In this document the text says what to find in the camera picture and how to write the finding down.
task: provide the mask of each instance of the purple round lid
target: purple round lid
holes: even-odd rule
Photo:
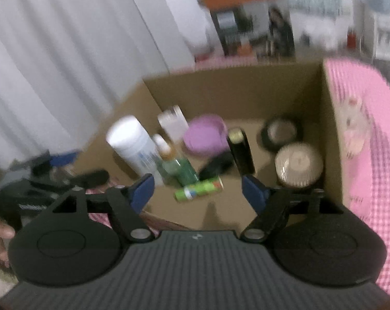
[[[202,115],[189,123],[183,142],[186,148],[194,154],[214,156],[229,149],[226,140],[227,133],[225,122],[220,116]]]

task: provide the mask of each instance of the white plastic container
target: white plastic container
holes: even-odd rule
[[[138,175],[152,174],[156,185],[163,184],[156,168],[159,158],[156,145],[138,119],[121,118],[107,132],[106,141]]]

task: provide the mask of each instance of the person in dark clothing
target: person in dark clothing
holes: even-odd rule
[[[281,11],[272,6],[268,10],[270,33],[274,38],[276,48],[281,56],[294,55],[294,38],[291,25],[283,18]]]

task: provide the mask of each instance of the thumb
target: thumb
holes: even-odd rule
[[[11,226],[8,226],[6,223],[0,222],[0,238],[11,239],[14,237],[16,232]]]

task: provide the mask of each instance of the green roll of candy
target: green roll of candy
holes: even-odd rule
[[[216,177],[185,186],[183,189],[175,192],[175,199],[178,202],[183,202],[186,200],[192,200],[195,197],[208,195],[210,193],[219,192],[222,190],[222,181],[219,177]]]

